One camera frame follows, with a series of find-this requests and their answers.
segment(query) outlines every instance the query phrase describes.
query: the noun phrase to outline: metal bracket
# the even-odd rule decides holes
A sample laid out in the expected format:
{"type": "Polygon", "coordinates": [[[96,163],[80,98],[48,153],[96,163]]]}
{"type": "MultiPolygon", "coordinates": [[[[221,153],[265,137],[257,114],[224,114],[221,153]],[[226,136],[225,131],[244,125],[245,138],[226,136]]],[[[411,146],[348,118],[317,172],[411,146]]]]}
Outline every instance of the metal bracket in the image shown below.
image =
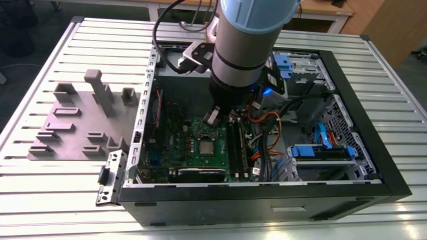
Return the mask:
{"type": "Polygon", "coordinates": [[[120,206],[118,195],[124,180],[128,154],[122,150],[108,154],[105,165],[98,172],[97,183],[101,185],[97,191],[96,206],[120,206]]]}

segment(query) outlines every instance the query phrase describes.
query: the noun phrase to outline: side panel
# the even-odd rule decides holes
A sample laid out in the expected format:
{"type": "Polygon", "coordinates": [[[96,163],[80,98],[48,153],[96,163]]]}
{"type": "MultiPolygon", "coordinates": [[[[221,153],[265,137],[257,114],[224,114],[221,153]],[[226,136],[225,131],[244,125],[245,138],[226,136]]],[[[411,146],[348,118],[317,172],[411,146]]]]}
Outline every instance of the side panel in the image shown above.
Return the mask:
{"type": "Polygon", "coordinates": [[[381,197],[305,197],[121,204],[142,226],[169,226],[336,219],[380,199],[381,197]]]}

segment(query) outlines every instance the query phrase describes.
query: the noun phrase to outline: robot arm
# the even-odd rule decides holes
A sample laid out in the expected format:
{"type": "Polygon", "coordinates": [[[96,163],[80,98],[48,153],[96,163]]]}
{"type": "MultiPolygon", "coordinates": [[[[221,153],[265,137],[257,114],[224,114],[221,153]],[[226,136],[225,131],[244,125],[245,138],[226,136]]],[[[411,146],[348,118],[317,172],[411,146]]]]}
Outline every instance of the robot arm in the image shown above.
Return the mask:
{"type": "Polygon", "coordinates": [[[180,74],[210,70],[208,90],[213,106],[204,122],[213,127],[232,108],[244,103],[257,86],[281,27],[289,22],[301,0],[217,1],[220,7],[216,11],[218,20],[214,44],[194,42],[182,53],[185,66],[177,69],[170,67],[180,74]]]}

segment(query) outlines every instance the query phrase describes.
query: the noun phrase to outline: connector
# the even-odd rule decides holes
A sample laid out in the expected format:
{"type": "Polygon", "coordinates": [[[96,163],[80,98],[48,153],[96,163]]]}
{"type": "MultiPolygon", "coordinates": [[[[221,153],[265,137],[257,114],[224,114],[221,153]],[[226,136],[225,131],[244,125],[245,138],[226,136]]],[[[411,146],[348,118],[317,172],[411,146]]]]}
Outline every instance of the connector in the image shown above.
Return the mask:
{"type": "Polygon", "coordinates": [[[185,58],[184,61],[180,62],[177,69],[182,70],[184,73],[188,75],[193,72],[193,70],[196,70],[197,67],[197,63],[185,58]]]}

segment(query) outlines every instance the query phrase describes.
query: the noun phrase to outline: wooden table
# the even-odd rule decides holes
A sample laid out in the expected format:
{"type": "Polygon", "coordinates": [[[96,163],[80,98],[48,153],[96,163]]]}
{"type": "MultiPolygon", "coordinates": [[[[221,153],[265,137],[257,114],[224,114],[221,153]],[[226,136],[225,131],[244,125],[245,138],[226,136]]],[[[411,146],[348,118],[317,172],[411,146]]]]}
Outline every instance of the wooden table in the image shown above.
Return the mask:
{"type": "MultiPolygon", "coordinates": [[[[156,21],[158,18],[158,9],[166,8],[170,3],[174,2],[174,0],[60,0],[60,2],[144,7],[148,8],[149,20],[156,21]]],[[[197,5],[198,0],[185,0],[174,7],[174,9],[194,11],[197,9],[197,5]]],[[[348,4],[344,4],[343,8],[339,8],[331,5],[331,0],[302,0],[300,5],[300,18],[332,21],[332,24],[326,31],[326,33],[329,34],[340,33],[348,17],[355,14],[348,4]]],[[[200,11],[205,11],[208,9],[208,6],[209,0],[201,0],[200,11]]],[[[293,18],[297,17],[298,9],[296,10],[296,13],[293,15],[293,18]]]]}

